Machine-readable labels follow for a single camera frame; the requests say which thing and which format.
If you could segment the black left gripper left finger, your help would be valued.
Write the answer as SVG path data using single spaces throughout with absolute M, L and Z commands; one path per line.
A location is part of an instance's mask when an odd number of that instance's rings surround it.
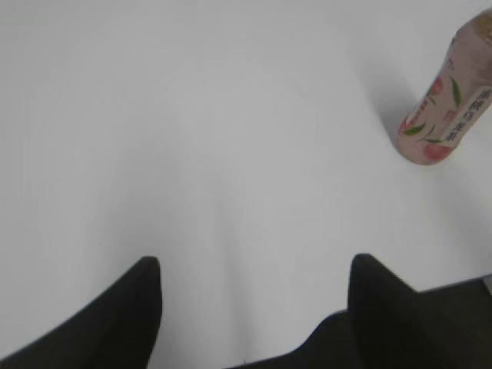
M 3 368 L 146 368 L 161 324 L 161 268 L 143 257 L 63 324 L 2 358 Z

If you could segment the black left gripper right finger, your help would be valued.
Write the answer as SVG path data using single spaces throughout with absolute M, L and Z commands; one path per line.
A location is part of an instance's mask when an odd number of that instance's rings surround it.
M 363 368 L 491 366 L 491 292 L 481 278 L 418 292 L 358 254 L 347 307 Z

